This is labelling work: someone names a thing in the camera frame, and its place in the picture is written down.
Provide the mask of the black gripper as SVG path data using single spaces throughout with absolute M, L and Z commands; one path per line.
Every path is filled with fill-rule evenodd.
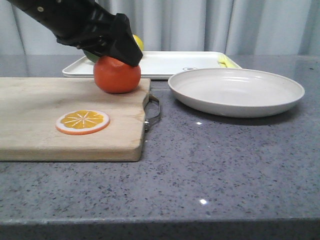
M 107 12 L 94 0 L 11 0 L 18 9 L 49 29 L 57 42 L 96 56 L 109 56 L 129 66 L 139 65 L 143 53 L 129 18 Z

